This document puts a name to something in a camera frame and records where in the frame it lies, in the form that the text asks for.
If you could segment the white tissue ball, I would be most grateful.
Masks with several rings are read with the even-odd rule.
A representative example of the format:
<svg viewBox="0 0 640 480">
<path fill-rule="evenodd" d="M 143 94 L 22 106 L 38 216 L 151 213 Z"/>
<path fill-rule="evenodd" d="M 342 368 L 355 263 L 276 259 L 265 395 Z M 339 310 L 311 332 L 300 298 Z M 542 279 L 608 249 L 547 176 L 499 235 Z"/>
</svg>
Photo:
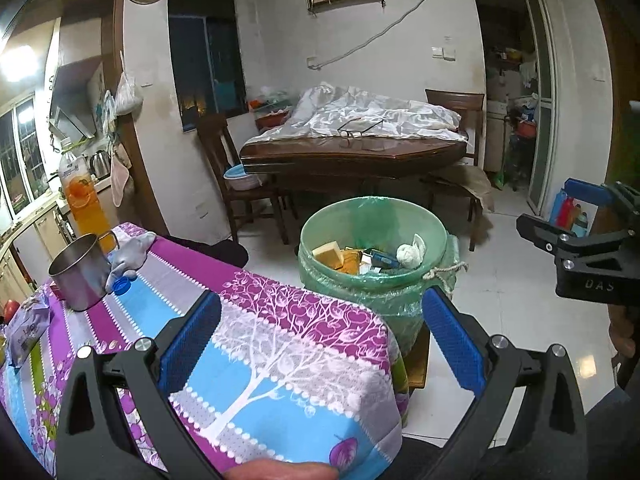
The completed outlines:
<svg viewBox="0 0 640 480">
<path fill-rule="evenodd" d="M 402 244 L 396 250 L 396 259 L 399 265 L 408 270 L 418 268 L 426 254 L 426 244 L 419 234 L 413 235 L 411 244 Z"/>
</svg>

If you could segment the blue cigarette box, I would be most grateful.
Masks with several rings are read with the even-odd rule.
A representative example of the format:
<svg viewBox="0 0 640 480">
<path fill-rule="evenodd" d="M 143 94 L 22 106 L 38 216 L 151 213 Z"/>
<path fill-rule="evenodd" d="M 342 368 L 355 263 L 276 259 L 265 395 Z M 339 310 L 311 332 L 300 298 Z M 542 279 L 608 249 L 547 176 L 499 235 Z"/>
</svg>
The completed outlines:
<svg viewBox="0 0 640 480">
<path fill-rule="evenodd" d="M 381 252 L 378 249 L 371 248 L 366 251 L 366 255 L 370 258 L 371 266 L 381 268 L 384 270 L 398 269 L 400 263 L 398 260 L 386 252 Z"/>
</svg>

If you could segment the gold foil snack package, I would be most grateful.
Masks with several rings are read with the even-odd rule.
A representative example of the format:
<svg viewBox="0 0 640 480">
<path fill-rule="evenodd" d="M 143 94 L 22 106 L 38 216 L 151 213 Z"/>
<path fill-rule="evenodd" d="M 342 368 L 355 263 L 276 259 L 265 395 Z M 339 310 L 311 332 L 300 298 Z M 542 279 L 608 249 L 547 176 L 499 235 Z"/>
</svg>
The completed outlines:
<svg viewBox="0 0 640 480">
<path fill-rule="evenodd" d="M 359 249 L 344 248 L 342 250 L 343 264 L 338 269 L 340 272 L 349 275 L 358 275 L 361 262 L 361 252 Z"/>
</svg>

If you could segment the tan sponge block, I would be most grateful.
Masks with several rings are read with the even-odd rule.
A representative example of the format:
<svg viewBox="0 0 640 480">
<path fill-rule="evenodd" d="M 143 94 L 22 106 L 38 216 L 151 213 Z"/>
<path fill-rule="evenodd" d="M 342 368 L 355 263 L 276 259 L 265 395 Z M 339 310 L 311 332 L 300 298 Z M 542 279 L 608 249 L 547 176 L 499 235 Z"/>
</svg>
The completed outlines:
<svg viewBox="0 0 640 480">
<path fill-rule="evenodd" d="M 339 269 L 344 264 L 343 251 L 335 240 L 314 248 L 311 253 L 314 260 L 333 270 Z"/>
</svg>

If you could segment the green lined trash bucket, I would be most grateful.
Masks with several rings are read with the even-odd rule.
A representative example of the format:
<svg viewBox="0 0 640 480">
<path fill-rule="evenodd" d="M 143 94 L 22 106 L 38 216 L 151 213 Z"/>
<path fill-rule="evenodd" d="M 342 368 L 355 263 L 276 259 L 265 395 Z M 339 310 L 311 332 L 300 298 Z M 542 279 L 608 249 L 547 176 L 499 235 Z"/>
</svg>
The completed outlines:
<svg viewBox="0 0 640 480">
<path fill-rule="evenodd" d="M 419 234 L 426 244 L 422 264 L 408 270 L 373 267 L 364 275 L 349 275 L 314 260 L 312 250 L 335 240 L 341 249 L 374 248 L 396 258 L 402 244 Z M 378 314 L 393 332 L 405 356 L 423 326 L 424 290 L 439 286 L 454 292 L 457 273 L 464 268 L 459 241 L 431 211 L 391 197 L 355 197 L 326 206 L 313 214 L 300 232 L 299 276 L 306 289 L 362 304 Z"/>
</svg>

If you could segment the small wooden stool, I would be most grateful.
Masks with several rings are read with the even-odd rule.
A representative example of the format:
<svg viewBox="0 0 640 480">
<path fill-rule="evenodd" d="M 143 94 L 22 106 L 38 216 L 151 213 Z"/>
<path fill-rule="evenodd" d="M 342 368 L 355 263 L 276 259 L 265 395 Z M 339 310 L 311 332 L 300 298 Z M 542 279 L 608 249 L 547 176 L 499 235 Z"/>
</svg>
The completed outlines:
<svg viewBox="0 0 640 480">
<path fill-rule="evenodd" d="M 431 332 L 423 325 L 416 337 L 416 342 L 404 357 L 410 392 L 423 389 L 426 385 L 430 342 Z"/>
</svg>

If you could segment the wooden chair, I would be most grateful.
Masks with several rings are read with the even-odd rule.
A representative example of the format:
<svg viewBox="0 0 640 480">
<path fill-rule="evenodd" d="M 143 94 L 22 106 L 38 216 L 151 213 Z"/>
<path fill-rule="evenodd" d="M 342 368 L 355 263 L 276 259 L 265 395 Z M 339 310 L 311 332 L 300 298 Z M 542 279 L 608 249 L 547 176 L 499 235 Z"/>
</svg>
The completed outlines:
<svg viewBox="0 0 640 480">
<path fill-rule="evenodd" d="M 428 188 L 428 206 L 436 194 L 466 197 L 469 200 L 468 221 L 471 223 L 469 251 L 474 252 L 480 240 L 485 212 L 494 210 L 492 186 L 480 166 L 480 137 L 484 128 L 484 93 L 425 90 L 427 102 L 439 105 L 459 116 L 457 133 L 463 143 L 456 147 L 456 160 L 432 170 L 422 182 Z"/>
<path fill-rule="evenodd" d="M 232 240 L 239 240 L 238 231 L 243 224 L 273 218 L 283 244 L 290 244 L 283 211 L 289 206 L 297 219 L 293 195 L 278 188 L 268 177 L 244 169 L 224 115 L 201 117 L 196 132 L 218 184 Z"/>
</svg>

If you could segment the purple snack bag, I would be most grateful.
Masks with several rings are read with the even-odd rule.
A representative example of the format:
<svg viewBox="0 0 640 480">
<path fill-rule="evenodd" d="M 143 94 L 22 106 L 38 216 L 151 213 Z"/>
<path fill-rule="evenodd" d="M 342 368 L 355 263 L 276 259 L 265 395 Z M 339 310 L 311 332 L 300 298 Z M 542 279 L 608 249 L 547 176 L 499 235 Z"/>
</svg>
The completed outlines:
<svg viewBox="0 0 640 480">
<path fill-rule="evenodd" d="M 29 353 L 50 325 L 49 300 L 43 290 L 28 297 L 13 315 L 6 328 L 9 364 L 21 368 Z"/>
</svg>

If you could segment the grey white cloth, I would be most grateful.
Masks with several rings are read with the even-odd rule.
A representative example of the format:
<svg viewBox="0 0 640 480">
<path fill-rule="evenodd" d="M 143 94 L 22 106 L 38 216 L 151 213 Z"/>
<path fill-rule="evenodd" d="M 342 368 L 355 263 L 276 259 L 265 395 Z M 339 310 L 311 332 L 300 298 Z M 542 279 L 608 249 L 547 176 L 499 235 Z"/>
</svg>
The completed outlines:
<svg viewBox="0 0 640 480">
<path fill-rule="evenodd" d="M 114 251 L 111 258 L 111 271 L 106 280 L 105 290 L 112 294 L 112 285 L 116 278 L 126 276 L 131 283 L 138 277 L 138 270 L 142 268 L 148 258 L 148 253 L 156 241 L 156 234 L 146 232 L 131 237 Z"/>
</svg>

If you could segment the colourful floral tablecloth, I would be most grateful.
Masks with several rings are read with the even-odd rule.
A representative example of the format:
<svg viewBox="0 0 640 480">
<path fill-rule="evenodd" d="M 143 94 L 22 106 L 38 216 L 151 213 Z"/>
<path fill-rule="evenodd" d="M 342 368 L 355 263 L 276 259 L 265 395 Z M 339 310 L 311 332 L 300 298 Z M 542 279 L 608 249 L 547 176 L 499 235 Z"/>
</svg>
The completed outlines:
<svg viewBox="0 0 640 480">
<path fill-rule="evenodd" d="M 320 462 L 373 479 L 400 451 L 404 406 L 392 382 L 395 339 L 360 304 L 323 296 L 158 238 L 130 289 L 74 312 L 44 285 L 51 322 L 25 364 L 1 370 L 1 404 L 47 471 L 77 350 L 154 337 L 198 296 L 220 297 L 221 321 L 169 402 L 221 470 L 250 460 Z"/>
</svg>

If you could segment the orange juice bottle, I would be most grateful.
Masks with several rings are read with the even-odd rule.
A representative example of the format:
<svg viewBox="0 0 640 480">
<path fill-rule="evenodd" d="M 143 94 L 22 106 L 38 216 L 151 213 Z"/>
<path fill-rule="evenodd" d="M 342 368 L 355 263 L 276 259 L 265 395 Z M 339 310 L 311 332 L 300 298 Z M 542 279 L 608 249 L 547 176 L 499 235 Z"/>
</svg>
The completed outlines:
<svg viewBox="0 0 640 480">
<path fill-rule="evenodd" d="M 111 226 L 101 207 L 92 175 L 84 156 L 76 156 L 72 151 L 62 155 L 58 176 L 63 193 L 81 235 L 104 235 Z"/>
</svg>

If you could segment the pink hanging towel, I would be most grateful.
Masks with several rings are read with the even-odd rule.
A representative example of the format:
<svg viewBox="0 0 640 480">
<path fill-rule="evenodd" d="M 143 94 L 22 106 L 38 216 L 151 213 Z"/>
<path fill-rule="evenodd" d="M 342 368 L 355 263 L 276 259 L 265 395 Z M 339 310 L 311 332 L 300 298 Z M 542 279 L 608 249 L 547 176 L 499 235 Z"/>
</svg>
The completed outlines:
<svg viewBox="0 0 640 480">
<path fill-rule="evenodd" d="M 111 159 L 111 188 L 112 200 L 116 208 L 122 206 L 125 188 L 129 180 L 129 170 L 114 154 Z"/>
</svg>

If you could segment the electric kettle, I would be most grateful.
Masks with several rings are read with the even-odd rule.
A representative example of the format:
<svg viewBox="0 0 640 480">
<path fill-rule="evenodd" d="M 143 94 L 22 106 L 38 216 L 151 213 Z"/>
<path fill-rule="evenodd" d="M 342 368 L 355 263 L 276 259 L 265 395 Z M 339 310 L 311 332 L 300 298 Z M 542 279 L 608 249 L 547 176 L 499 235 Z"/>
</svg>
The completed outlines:
<svg viewBox="0 0 640 480">
<path fill-rule="evenodd" d="M 103 180 L 111 173 L 111 157 L 107 151 L 96 151 L 89 158 L 91 173 L 98 179 Z"/>
</svg>

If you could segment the light blue basin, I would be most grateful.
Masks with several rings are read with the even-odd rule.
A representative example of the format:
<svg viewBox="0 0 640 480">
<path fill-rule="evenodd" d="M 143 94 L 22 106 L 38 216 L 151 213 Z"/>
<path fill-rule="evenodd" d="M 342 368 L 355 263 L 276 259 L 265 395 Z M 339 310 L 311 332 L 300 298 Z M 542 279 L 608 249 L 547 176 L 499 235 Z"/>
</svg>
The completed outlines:
<svg viewBox="0 0 640 480">
<path fill-rule="evenodd" d="M 235 165 L 224 172 L 224 182 L 235 191 L 249 191 L 262 186 L 262 177 L 248 174 L 243 165 Z"/>
</svg>

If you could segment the left wooden chair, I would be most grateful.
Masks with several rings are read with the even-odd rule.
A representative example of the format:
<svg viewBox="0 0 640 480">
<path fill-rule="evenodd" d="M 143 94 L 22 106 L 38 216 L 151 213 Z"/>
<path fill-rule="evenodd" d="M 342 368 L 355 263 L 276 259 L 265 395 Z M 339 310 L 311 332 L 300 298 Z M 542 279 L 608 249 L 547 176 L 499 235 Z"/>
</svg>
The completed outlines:
<svg viewBox="0 0 640 480">
<path fill-rule="evenodd" d="M 232 240 L 239 240 L 238 231 L 243 224 L 273 218 L 283 244 L 290 244 L 283 211 L 289 206 L 297 219 L 293 195 L 278 188 L 268 177 L 244 169 L 224 115 L 201 117 L 196 132 L 218 184 Z"/>
</svg>

